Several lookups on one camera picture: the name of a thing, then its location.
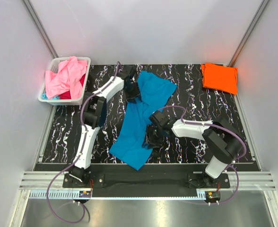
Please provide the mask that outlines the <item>blue t-shirt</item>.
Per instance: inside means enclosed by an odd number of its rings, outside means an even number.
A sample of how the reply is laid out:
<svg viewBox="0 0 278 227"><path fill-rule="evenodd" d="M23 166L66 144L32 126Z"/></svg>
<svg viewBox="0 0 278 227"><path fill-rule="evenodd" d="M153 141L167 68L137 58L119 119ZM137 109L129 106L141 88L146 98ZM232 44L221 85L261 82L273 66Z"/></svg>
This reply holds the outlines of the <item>blue t-shirt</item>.
<svg viewBox="0 0 278 227"><path fill-rule="evenodd" d="M153 73L143 71L138 78L141 99L128 103L124 121L117 141L110 154L135 170L140 170L149 159L152 149L142 147L150 115L166 106L177 85Z"/></svg>

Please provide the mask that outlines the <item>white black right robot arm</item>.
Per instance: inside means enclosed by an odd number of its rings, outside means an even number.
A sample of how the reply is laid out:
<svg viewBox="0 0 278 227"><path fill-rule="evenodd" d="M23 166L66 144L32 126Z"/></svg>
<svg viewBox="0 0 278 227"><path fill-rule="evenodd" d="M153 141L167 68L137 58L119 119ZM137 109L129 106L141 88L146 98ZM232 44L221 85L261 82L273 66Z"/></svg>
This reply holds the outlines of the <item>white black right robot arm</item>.
<svg viewBox="0 0 278 227"><path fill-rule="evenodd" d="M230 123L219 117L212 121L189 121L173 119L160 111L150 117L142 147L159 148L165 137L187 137L203 140L212 153L212 158L205 171L188 182L193 188L216 188L219 177L233 162L243 157L247 148L240 133Z"/></svg>

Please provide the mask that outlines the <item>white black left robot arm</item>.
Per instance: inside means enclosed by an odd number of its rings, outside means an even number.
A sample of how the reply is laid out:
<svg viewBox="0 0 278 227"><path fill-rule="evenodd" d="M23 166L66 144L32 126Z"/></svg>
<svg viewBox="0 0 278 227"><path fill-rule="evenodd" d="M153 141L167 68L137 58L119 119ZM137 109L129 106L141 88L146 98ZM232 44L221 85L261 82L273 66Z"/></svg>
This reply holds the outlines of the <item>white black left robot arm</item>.
<svg viewBox="0 0 278 227"><path fill-rule="evenodd" d="M72 166L68 169L66 182L74 182L79 187L90 185L91 156L100 128L106 122L107 102L119 91L124 91L128 103L141 100L139 85L136 81L135 66L125 65L119 70L117 63L115 74L98 90L86 93L80 112L81 137Z"/></svg>

